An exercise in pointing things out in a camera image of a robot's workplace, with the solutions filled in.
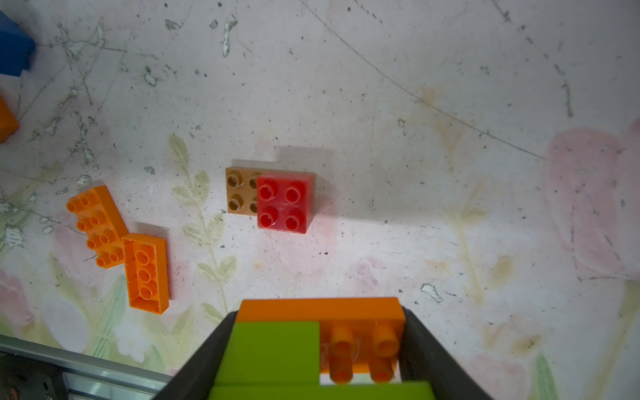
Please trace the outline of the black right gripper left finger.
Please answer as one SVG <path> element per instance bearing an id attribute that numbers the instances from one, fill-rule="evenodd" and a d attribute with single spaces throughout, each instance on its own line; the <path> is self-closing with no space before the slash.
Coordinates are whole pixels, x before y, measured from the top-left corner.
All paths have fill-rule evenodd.
<path id="1" fill-rule="evenodd" d="M 208 399 L 238 313 L 229 313 L 154 400 Z"/>

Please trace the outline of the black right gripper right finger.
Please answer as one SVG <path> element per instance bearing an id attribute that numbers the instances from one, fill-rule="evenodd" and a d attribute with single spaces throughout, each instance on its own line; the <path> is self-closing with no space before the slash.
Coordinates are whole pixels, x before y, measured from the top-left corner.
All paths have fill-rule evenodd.
<path id="1" fill-rule="evenodd" d="M 428 381 L 436 399 L 492 399 L 408 308 L 398 361 L 401 379 Z"/>

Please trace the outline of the green long lego brick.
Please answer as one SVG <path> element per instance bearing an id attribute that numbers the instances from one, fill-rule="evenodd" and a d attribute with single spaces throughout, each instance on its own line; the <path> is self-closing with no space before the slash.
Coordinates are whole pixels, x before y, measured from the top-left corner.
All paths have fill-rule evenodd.
<path id="1" fill-rule="evenodd" d="M 429 399 L 428 382 L 356 385 L 214 386 L 208 399 Z"/>

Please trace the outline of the orange 2x4 lego plate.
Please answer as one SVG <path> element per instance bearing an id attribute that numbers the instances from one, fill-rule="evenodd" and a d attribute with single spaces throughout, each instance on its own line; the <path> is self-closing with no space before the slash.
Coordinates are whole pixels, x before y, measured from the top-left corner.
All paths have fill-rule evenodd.
<path id="1" fill-rule="evenodd" d="M 355 373 L 390 382 L 406 323 L 397 298 L 248 299 L 237 320 L 318 323 L 320 372 L 337 384 L 351 382 Z"/>

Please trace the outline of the green square lego brick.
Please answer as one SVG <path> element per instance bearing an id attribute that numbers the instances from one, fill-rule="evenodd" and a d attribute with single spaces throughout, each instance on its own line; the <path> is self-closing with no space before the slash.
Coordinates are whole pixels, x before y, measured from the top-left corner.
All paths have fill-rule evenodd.
<path id="1" fill-rule="evenodd" d="M 315 322 L 235 323 L 216 386 L 318 385 L 320 327 Z"/>

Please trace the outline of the red square lego brick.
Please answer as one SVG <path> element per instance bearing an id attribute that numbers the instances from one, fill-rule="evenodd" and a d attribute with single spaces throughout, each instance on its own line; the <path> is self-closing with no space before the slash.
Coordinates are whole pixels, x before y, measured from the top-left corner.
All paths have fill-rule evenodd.
<path id="1" fill-rule="evenodd" d="M 314 173 L 271 171 L 257 179 L 258 227 L 305 234 L 313 221 Z"/>

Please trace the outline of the tan 2x4 lego plate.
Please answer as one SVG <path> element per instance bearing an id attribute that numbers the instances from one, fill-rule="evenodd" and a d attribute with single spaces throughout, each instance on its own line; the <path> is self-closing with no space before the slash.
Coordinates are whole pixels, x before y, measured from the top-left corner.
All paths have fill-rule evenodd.
<path id="1" fill-rule="evenodd" d="M 262 169 L 226 168 L 227 206 L 231 214 L 256 216 L 258 213 L 258 177 Z"/>

